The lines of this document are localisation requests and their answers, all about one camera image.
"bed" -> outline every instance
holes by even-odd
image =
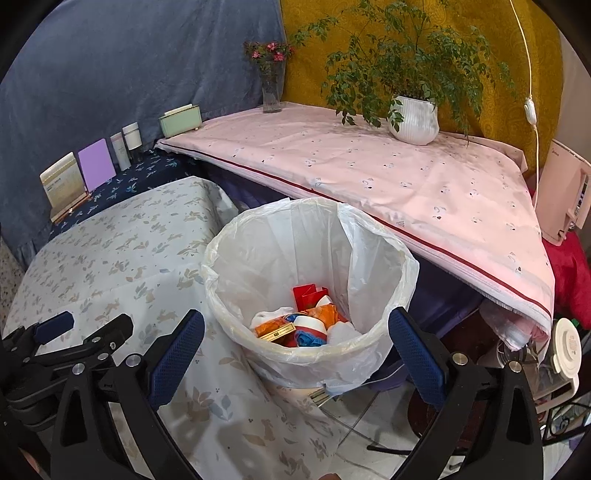
[[[288,103],[205,122],[157,142],[289,197],[350,203],[394,229],[409,249],[519,315],[497,334],[512,348],[547,341],[554,276],[522,177],[523,153],[440,134],[425,147],[361,119]]]
[[[77,345],[130,315],[134,333],[113,359],[145,353],[191,308],[206,321],[204,341],[172,402],[158,414],[206,479],[317,479],[342,439],[340,427],[306,393],[265,388],[205,302],[199,275],[205,246],[235,215],[217,185],[188,177],[98,213],[47,244],[29,267],[4,335],[64,310],[74,328],[39,353]],[[120,410],[115,423],[138,473],[150,477]]]

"trash can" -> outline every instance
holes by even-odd
[[[318,197],[280,200],[241,213],[207,246],[209,307],[263,378],[291,388],[358,387],[392,347],[389,313],[408,307],[418,262],[394,232],[361,210]],[[294,306],[292,288],[327,287],[362,335],[320,347],[288,348],[250,330],[258,312]]]

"white tissue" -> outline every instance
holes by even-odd
[[[284,315],[289,315],[294,312],[295,310],[292,307],[281,307],[274,312],[259,312],[252,318],[251,330],[254,330],[256,327],[269,320],[274,320],[278,317],[283,317]]]
[[[330,299],[330,297],[328,295],[325,295],[320,300],[318,300],[318,303],[316,304],[316,306],[322,307],[322,305],[331,305],[332,303],[334,303],[334,302]]]
[[[336,322],[329,328],[327,336],[328,345],[336,345],[337,343],[346,342],[360,337],[361,333],[355,330],[351,322]]]

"pink bedsheet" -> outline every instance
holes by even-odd
[[[424,147],[385,129],[343,126],[332,110],[289,103],[204,123],[161,140],[291,197],[320,195],[354,205],[397,231],[410,250],[522,318],[499,332],[544,342],[554,276],[522,169],[520,150],[440,134]]]

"white flower pot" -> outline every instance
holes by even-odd
[[[415,100],[397,96],[402,105],[395,104],[392,110],[396,110],[404,117],[397,132],[388,118],[388,129],[390,133],[399,140],[412,145],[427,145],[435,140],[439,133],[439,122],[437,121],[437,106],[431,102]]]

